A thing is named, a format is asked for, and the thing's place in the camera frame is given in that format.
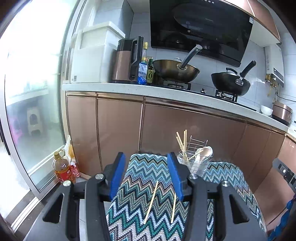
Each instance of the white plastic stool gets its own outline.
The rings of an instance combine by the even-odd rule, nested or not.
[[[37,107],[31,107],[27,109],[27,121],[28,121],[28,131],[32,135],[32,131],[39,130],[40,133],[43,132],[42,122],[40,120],[40,113]]]

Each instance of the chevron tablecloth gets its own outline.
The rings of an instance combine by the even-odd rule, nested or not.
[[[226,162],[211,162],[203,179],[215,183],[228,180],[246,202],[264,232],[260,209],[238,167]],[[159,181],[157,192],[144,225],[156,181]],[[173,201],[174,188],[167,168],[167,158],[150,154],[132,155],[123,182],[106,216],[111,240],[182,240],[189,203],[177,198],[174,222],[171,224]],[[209,199],[205,241],[213,240],[213,223],[213,200]]]

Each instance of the water heater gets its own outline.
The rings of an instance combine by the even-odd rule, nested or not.
[[[284,87],[284,64],[281,48],[278,45],[269,45],[265,48],[266,74]]]

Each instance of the black cable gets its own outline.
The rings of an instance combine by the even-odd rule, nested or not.
[[[277,94],[277,92],[276,92],[276,95],[278,96],[278,97],[280,97],[278,94]],[[281,99],[284,99],[284,100],[289,100],[289,99],[285,99],[285,98],[283,98],[283,97],[280,97]],[[289,101],[292,101],[292,102],[296,102],[295,100],[289,100]]]

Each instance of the wok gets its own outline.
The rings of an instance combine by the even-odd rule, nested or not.
[[[250,82],[247,81],[245,77],[255,65],[256,61],[253,60],[240,75],[238,75],[234,69],[226,68],[226,72],[211,74],[212,82],[219,91],[243,96],[248,92],[251,86]]]
[[[198,68],[189,65],[188,62],[202,50],[202,46],[196,45],[181,63],[175,60],[160,59],[153,61],[155,72],[165,80],[180,83],[188,83],[200,73]]]

